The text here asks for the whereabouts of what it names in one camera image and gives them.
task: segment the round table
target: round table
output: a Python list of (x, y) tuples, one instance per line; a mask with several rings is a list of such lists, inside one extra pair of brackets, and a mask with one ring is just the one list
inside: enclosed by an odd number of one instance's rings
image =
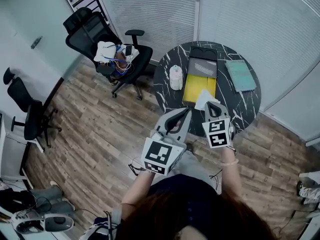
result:
[[(191, 46), (212, 48), (217, 50), (217, 82), (215, 88), (215, 98), (225, 105), (231, 122), (235, 127), (235, 133), (239, 133), (247, 128), (255, 119), (260, 103), (261, 88), (258, 77), (243, 56), (229, 47), (208, 41), (193, 41), (178, 45), (168, 51), (160, 60), (155, 69), (153, 77), (153, 90), (160, 108), (167, 113), (173, 109), (190, 107), (184, 105), (184, 84), (187, 79), (189, 53)], [(245, 60), (253, 79), (256, 83), (255, 90), (236, 92), (228, 70), (225, 66), (227, 60)], [(170, 87), (169, 70), (173, 65), (178, 65), (183, 72), (182, 90), (173, 90)], [(189, 127), (191, 134), (205, 137), (202, 123), (205, 121), (205, 112), (191, 107), (192, 117)]]

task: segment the window blind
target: window blind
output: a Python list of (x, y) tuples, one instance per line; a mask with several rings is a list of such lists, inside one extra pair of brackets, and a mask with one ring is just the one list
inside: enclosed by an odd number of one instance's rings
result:
[(243, 55), (261, 85), (261, 109), (320, 55), (320, 0), (200, 0), (199, 40)]
[(102, 1), (121, 41), (132, 43), (127, 30), (144, 30), (138, 43), (151, 47), (157, 61), (173, 47), (193, 40), (195, 0)]

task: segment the black office chair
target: black office chair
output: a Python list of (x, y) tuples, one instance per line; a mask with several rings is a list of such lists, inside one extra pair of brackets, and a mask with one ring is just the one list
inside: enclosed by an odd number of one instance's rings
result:
[[(115, 69), (94, 61), (98, 49), (98, 42), (112, 42), (115, 45), (122, 43), (108, 27), (102, 14), (98, 11), (92, 12), (89, 8), (82, 7), (74, 12), (63, 25), (69, 34), (65, 40), (66, 45), (88, 57), (94, 63), (98, 73), (107, 77), (111, 83), (114, 82), (110, 78), (110, 75)], [(137, 36), (142, 36), (144, 33), (143, 30), (137, 29), (128, 30), (125, 33), (127, 36), (132, 36), (133, 46), (139, 51), (139, 55), (131, 62), (133, 64), (133, 67), (130, 67), (132, 71), (129, 69), (127, 74), (117, 80), (118, 83), (111, 92), (114, 98), (117, 97), (116, 91), (121, 86), (124, 84), (132, 84), (135, 87), (137, 99), (142, 100), (136, 80), (139, 76), (143, 75), (153, 53), (152, 48), (138, 45)]]
[(3, 75), (3, 83), (8, 85), (7, 93), (9, 96), (15, 101), (15, 103), (19, 106), (19, 108), (27, 113), (25, 123), (17, 122), (16, 117), (13, 117), (11, 124), (11, 131), (13, 132), (15, 126), (23, 126), (24, 127), (24, 139), (26, 141), (30, 141), (36, 143), (39, 147), (39, 142), (37, 140), (38, 137), (41, 136), (42, 132), (44, 133), (44, 138), (46, 142), (46, 146), (51, 148), (48, 141), (48, 129), (58, 129), (58, 132), (61, 132), (60, 127), (51, 126), (49, 124), (54, 113), (57, 113), (58, 110), (54, 109), (49, 116), (45, 115), (45, 109), (42, 105), (42, 102), (36, 99), (33, 99), (26, 86), (20, 77), (15, 77), (15, 74), (10, 71), (10, 68), (5, 71)]

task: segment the yellow notebook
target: yellow notebook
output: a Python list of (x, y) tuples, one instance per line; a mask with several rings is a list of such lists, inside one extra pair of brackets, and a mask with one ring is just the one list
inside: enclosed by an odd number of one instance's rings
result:
[(188, 74), (185, 81), (183, 104), (194, 106), (203, 89), (208, 90), (215, 97), (216, 82), (216, 78)]

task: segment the wooden floor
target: wooden floor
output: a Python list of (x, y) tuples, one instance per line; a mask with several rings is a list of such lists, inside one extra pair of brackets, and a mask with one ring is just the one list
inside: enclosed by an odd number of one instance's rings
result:
[[(84, 60), (49, 106), (59, 110), (53, 122), (62, 132), (50, 133), (52, 148), (43, 154), (34, 145), (30, 148), (25, 169), (32, 184), (45, 188), (54, 180), (77, 209), (99, 216), (119, 204), (135, 178), (128, 164), (141, 155), (145, 138), (163, 114), (152, 93), (152, 82), (141, 78), (142, 101), (136, 99), (133, 86), (123, 88), (114, 99), (110, 93), (113, 86)], [(203, 166), (212, 174), (217, 172), (219, 152), (210, 149), (204, 138), (189, 134), (187, 141), (194, 144)], [(243, 199), (272, 229), (285, 226), (294, 210), (312, 210), (300, 205), (296, 184), (299, 173), (320, 163), (296, 135), (259, 113), (252, 125), (234, 138), (234, 145)], [(307, 214), (297, 211), (281, 238), (297, 239)], [(93, 219), (85, 210), (76, 211), (76, 225), (68, 235), (78, 239)]]

